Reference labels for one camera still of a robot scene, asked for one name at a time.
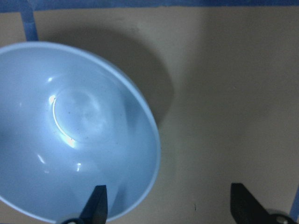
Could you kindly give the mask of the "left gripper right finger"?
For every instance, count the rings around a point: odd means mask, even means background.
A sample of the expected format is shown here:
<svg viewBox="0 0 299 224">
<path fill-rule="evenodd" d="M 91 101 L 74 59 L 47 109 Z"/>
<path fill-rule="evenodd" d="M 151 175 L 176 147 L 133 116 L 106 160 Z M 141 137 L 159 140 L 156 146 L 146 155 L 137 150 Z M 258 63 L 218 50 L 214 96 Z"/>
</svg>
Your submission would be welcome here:
<svg viewBox="0 0 299 224">
<path fill-rule="evenodd" d="M 283 212 L 265 209 L 242 183 L 231 184 L 230 213 L 237 224 L 295 224 L 297 222 Z"/>
</svg>

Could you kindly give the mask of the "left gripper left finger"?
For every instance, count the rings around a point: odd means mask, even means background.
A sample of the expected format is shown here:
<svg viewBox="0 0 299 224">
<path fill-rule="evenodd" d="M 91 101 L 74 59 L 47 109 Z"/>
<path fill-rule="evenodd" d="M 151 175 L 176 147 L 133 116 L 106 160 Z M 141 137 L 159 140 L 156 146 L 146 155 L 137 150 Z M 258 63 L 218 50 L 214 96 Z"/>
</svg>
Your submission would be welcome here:
<svg viewBox="0 0 299 224">
<path fill-rule="evenodd" d="M 79 217 L 64 220 L 63 224 L 105 224 L 108 216 L 106 185 L 96 186 Z"/>
</svg>

